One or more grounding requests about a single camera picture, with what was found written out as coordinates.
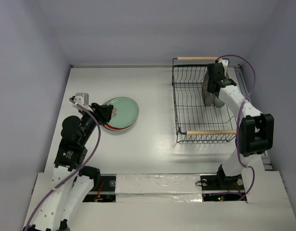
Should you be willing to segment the dark green marbled plate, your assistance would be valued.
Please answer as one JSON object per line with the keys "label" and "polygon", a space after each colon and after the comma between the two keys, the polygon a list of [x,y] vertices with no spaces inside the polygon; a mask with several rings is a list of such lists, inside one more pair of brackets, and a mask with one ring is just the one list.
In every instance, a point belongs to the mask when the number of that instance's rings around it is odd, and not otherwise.
{"label": "dark green marbled plate", "polygon": [[215,95],[213,93],[208,92],[208,82],[209,82],[209,75],[208,75],[208,72],[206,72],[202,82],[202,96],[203,96],[204,105],[207,107],[212,106],[215,99]]}

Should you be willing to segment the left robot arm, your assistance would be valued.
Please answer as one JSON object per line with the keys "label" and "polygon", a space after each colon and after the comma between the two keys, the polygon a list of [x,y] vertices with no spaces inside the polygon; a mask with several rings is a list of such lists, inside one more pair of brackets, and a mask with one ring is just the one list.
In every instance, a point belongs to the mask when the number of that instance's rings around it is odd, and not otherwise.
{"label": "left robot arm", "polygon": [[73,115],[63,120],[50,190],[33,210],[25,231],[68,231],[88,192],[102,188],[100,170],[87,165],[92,156],[87,156],[85,145],[95,129],[110,121],[114,107],[71,102],[82,117]]}

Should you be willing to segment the red and teal plate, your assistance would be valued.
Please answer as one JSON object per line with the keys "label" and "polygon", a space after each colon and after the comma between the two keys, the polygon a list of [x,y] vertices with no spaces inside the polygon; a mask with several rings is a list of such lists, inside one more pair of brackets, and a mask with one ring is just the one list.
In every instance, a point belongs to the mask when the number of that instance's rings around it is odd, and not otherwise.
{"label": "red and teal plate", "polygon": [[108,127],[108,128],[111,128],[111,129],[129,129],[133,124],[130,124],[128,126],[113,126],[111,124],[105,124],[104,127]]}

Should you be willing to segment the pale blue-grey plate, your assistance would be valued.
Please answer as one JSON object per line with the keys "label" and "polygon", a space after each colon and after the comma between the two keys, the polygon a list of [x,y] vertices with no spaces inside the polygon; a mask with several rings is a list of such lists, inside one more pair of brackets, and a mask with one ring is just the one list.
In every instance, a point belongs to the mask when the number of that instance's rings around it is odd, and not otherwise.
{"label": "pale blue-grey plate", "polygon": [[[225,78],[226,78],[226,79],[229,79],[229,78],[230,78],[230,76],[229,76],[229,74],[228,74],[228,71],[226,71]],[[217,107],[217,108],[222,108],[222,107],[225,105],[225,103],[224,103],[223,101],[221,101],[221,100],[220,100],[219,98],[217,98],[217,97],[214,98],[213,103],[214,103],[214,106]]]}

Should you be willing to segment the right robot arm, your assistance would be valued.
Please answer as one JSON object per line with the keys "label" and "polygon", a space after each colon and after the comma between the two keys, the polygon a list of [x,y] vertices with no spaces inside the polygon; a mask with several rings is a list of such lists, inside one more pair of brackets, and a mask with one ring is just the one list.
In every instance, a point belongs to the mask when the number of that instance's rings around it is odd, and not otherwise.
{"label": "right robot arm", "polygon": [[237,84],[225,76],[222,62],[207,65],[202,90],[206,106],[219,99],[236,118],[236,148],[229,159],[219,166],[215,177],[216,185],[227,190],[237,182],[242,170],[255,156],[272,148],[274,118],[256,109],[243,96]]}

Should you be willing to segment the blue floral white plate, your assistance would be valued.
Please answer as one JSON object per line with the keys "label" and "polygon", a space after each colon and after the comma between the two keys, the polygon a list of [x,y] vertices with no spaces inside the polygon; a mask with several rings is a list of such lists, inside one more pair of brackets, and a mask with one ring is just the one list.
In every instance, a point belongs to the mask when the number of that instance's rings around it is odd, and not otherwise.
{"label": "blue floral white plate", "polygon": [[108,128],[108,127],[105,127],[105,129],[109,130],[109,131],[113,131],[113,132],[120,132],[120,133],[126,133],[128,132],[128,128],[127,129],[111,129],[111,128]]}

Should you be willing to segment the light green plate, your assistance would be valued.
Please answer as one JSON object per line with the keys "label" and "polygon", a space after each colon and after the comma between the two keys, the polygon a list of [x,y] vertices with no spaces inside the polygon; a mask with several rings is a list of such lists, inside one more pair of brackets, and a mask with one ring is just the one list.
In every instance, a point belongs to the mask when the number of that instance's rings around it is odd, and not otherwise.
{"label": "light green plate", "polygon": [[113,105],[111,120],[108,123],[113,126],[131,125],[139,116],[138,104],[128,97],[116,97],[106,101],[104,105]]}

